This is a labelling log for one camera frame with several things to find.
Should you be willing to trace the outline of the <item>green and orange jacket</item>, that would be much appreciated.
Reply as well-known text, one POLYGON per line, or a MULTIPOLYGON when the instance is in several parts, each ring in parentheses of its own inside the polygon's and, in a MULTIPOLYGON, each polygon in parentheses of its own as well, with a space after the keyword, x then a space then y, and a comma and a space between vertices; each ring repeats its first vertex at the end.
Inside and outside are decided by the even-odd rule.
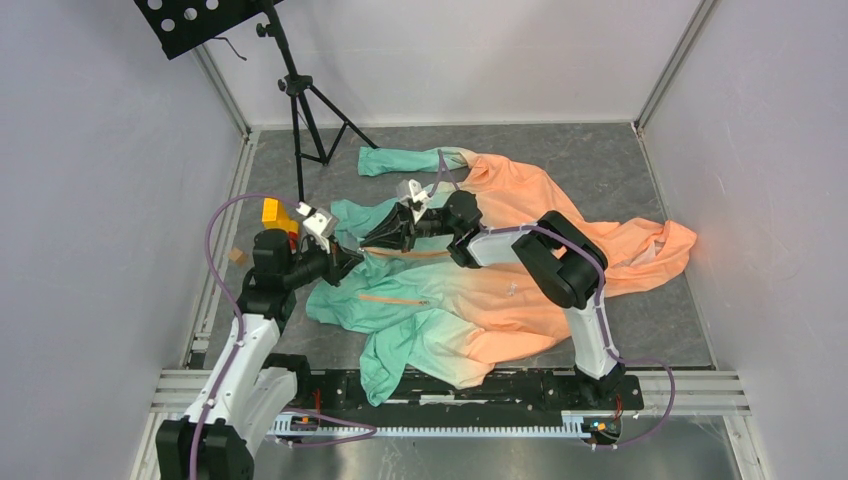
MULTIPOLYGON (((461 187, 476 196, 487 226, 563 214, 603 250, 610 297, 649 291, 675 278, 696 243, 696 234, 674 221, 587 221, 542 168, 497 154, 365 147, 358 172, 434 172, 440 165, 468 169, 461 187)), ((370 248, 338 286, 320 282, 308 296, 310 318, 365 336, 359 367, 372 405, 394 393, 407 368, 469 388, 497 364, 548 350, 571 334, 562 310, 523 266, 462 268, 447 246, 447 238, 436 237, 418 240, 407 253, 370 248)))

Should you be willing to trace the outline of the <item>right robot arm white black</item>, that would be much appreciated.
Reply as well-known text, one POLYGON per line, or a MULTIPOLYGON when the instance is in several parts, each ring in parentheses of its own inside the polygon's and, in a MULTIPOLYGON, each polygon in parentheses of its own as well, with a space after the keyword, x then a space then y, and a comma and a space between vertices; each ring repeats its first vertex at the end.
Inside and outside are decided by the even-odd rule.
POLYGON ((447 250, 460 267, 521 264, 544 296, 562 308, 575 345, 580 400, 602 408, 618 393, 626 369, 609 332, 605 309, 605 254, 564 215, 488 228, 473 193, 457 190, 437 208, 400 198, 361 241, 363 247, 410 251, 418 239, 451 236, 447 250))

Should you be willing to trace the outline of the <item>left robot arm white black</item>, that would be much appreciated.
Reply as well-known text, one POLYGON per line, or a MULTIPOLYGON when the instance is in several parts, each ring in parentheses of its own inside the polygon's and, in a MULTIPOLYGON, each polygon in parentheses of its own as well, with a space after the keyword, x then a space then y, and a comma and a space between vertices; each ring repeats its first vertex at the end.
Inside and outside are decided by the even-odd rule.
POLYGON ((296 290, 318 279, 337 286, 364 256, 335 237, 306 235, 295 247, 288 232, 268 229, 255 236, 252 258, 221 357, 186 412, 158 429, 163 479, 253 477, 256 452, 275 418, 314 394, 306 357, 272 351, 296 290))

